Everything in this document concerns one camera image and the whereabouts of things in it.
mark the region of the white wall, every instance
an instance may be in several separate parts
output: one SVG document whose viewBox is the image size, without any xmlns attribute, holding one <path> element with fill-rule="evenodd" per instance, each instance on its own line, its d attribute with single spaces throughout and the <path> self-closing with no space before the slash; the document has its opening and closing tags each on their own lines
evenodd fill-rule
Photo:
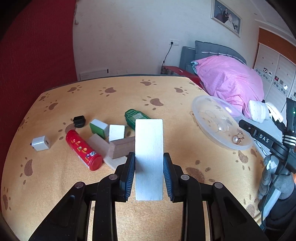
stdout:
<svg viewBox="0 0 296 241">
<path fill-rule="evenodd" d="M 159 74 L 178 66 L 182 46 L 194 41 L 218 43 L 239 52 L 252 67 L 259 27 L 245 0 L 224 0 L 242 20 L 241 37 L 210 18 L 211 0 L 79 0 L 73 25 L 76 71 L 109 68 L 109 75 Z"/>
</svg>

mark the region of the wooden block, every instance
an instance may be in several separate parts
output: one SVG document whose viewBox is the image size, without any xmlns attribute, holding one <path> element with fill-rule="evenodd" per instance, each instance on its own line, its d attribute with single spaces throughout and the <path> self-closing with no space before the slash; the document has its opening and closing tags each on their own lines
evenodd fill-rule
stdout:
<svg viewBox="0 0 296 241">
<path fill-rule="evenodd" d="M 110 125 L 109 127 L 109 142 L 124 138 L 125 126 L 122 125 Z"/>
<path fill-rule="evenodd" d="M 137 119 L 136 200 L 163 199 L 163 120 Z"/>
<path fill-rule="evenodd" d="M 103 158 L 107 156 L 110 145 L 98 134 L 93 134 L 86 142 L 97 153 L 100 153 Z"/>
<path fill-rule="evenodd" d="M 103 139 L 106 139 L 109 135 L 109 125 L 101 122 L 100 120 L 93 119 L 89 126 L 91 128 L 92 133 L 98 134 Z"/>
<path fill-rule="evenodd" d="M 106 156 L 103 158 L 104 163 L 106 163 L 109 167 L 111 167 L 113 170 L 116 170 L 116 168 L 121 165 L 121 164 L 125 164 L 127 157 L 123 156 L 120 158 L 116 158 L 116 159 L 111 159 L 111 157 Z"/>
<path fill-rule="evenodd" d="M 111 157 L 111 159 L 115 159 L 127 156 L 130 151 L 135 151 L 135 137 L 110 141 L 108 156 Z"/>
</svg>

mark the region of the black cable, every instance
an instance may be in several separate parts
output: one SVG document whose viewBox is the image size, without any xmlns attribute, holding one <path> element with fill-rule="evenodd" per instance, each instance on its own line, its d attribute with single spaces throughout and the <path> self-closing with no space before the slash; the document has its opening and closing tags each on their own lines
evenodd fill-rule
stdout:
<svg viewBox="0 0 296 241">
<path fill-rule="evenodd" d="M 173 46 L 173 42 L 170 43 L 170 49 L 172 48 L 172 46 Z M 170 52 L 170 49 L 168 50 L 168 53 Z M 167 53 L 167 55 L 168 55 L 168 53 Z M 165 59 L 166 59 L 167 55 L 165 56 Z M 163 64 L 164 63 L 165 63 L 165 60 L 163 61 Z M 161 66 L 161 69 L 163 68 L 163 64 Z"/>
<path fill-rule="evenodd" d="M 267 198 L 268 198 L 268 195 L 269 195 L 269 193 L 270 193 L 270 190 L 273 188 L 274 184 L 275 184 L 276 181 L 278 180 L 278 178 L 279 178 L 280 174 L 282 173 L 282 171 L 286 168 L 287 163 L 288 163 L 288 158 L 287 158 L 287 160 L 286 160 L 285 165 L 283 166 L 283 168 L 282 168 L 281 171 L 279 172 L 278 176 L 275 178 L 274 182 L 272 182 L 272 185 L 271 185 L 271 187 L 269 188 L 269 190 L 268 190 L 268 192 L 267 192 L 267 194 L 266 194 L 266 198 L 265 198 L 265 200 L 264 200 L 263 207 L 262 207 L 262 211 L 261 211 L 261 223 L 262 223 L 262 226 L 263 226 L 264 228 L 266 228 L 266 229 L 271 230 L 271 231 L 282 231 L 282 230 L 281 230 L 281 229 L 273 229 L 273 228 L 269 228 L 269 227 L 267 227 L 267 226 L 264 224 L 264 220 L 263 220 L 263 211 L 264 211 L 264 207 L 265 207 L 265 204 L 266 204 L 266 200 L 267 200 Z"/>
</svg>

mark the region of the ring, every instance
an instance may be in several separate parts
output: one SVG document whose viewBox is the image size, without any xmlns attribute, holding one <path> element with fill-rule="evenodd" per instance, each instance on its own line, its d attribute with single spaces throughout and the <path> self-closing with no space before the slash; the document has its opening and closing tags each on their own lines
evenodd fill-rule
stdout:
<svg viewBox="0 0 296 241">
<path fill-rule="evenodd" d="M 242 140 L 244 139 L 244 134 L 243 133 L 238 133 L 237 135 L 235 135 L 232 138 L 233 143 L 235 144 L 239 144 L 242 142 Z"/>
</svg>

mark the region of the pink duvet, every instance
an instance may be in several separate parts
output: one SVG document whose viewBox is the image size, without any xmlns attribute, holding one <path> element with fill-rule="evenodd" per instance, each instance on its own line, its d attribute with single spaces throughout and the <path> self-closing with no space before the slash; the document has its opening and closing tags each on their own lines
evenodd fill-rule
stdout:
<svg viewBox="0 0 296 241">
<path fill-rule="evenodd" d="M 196 74 L 212 96 L 232 104 L 250 118 L 249 100 L 262 101 L 264 97 L 261 77 L 238 60 L 223 55 L 195 60 Z"/>
</svg>

